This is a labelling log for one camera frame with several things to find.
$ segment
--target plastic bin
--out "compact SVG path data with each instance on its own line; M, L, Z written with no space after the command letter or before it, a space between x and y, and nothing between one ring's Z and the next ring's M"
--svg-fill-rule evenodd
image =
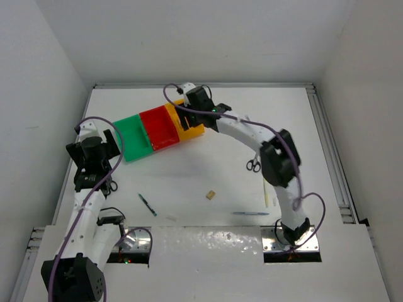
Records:
M182 104L183 99L179 99L174 102L175 104ZM202 135L204 133L204 126L203 124L198 125L197 127L192 127L189 128L188 130L184 131L181 122L179 120L179 116L176 113L175 107L172 104L165 104L165 108L167 109L172 122L174 123L174 126L176 128L176 132L178 133L179 140L182 142L183 140L189 140L194 137L198 137L199 135Z
M165 106L141 112L139 115L154 150L179 143L178 133Z
M154 150L139 115L116 121L114 124L123 135L125 141L125 153L123 156L127 162L153 153ZM119 146L122 147L119 135L116 134L116 136Z

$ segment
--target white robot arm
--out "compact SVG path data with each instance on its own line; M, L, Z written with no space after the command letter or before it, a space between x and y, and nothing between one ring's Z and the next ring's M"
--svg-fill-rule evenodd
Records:
M192 83L185 83L178 92L184 96L184 104L176 105L176 112L184 130L204 124L205 127L218 133L235 138L259 154L263 177L274 186L277 194L284 237L293 245L309 229L310 223L301 206L293 208L296 196L289 188L292 182L296 181L296 175L291 160L278 139L267 128L240 122L244 117L231 107L225 104L214 105L202 86L196 87ZM226 116L234 118L201 115L186 109L225 113ZM300 157L291 134L282 130L280 135L300 165Z
M74 176L74 207L66 236L79 212L83 211L57 264L53 277L54 302L99 301L105 283L103 269L112 248L123 235L123 216L98 219L106 197L117 189L117 184L111 177L90 195L83 206L83 201L92 188L111 171L109 160L119 155L120 151L109 130L104 131L106 142L103 142L92 120L83 123L78 134L79 142L66 146L77 165ZM42 264L41 275L48 290L54 264L55 259Z

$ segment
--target scissors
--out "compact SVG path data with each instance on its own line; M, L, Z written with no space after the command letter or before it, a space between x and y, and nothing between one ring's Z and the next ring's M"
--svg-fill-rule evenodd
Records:
M253 171L255 173L258 173L261 168L261 164L258 161L259 155L256 153L253 159L251 159L249 162L246 163L246 169L248 171Z

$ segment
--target green bin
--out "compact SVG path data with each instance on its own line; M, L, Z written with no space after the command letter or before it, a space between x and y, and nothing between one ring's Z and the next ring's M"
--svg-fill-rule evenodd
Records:
M125 141L125 153L123 156L127 162L153 153L149 137L139 115L116 121L114 124L123 135ZM116 136L119 146L122 147L119 134L116 134Z

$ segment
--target pen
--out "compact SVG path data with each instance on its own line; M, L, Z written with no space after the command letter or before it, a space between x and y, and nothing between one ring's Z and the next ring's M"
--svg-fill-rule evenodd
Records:
M266 216L269 213L265 212L232 212L233 215L252 215L252 216Z
M157 216L157 213L151 208L151 206L149 205L147 200L145 200L145 198L140 193L138 193L138 195L139 195L139 198L142 200L142 202L145 204L145 206L148 207L148 209L151 211L151 213L154 216Z

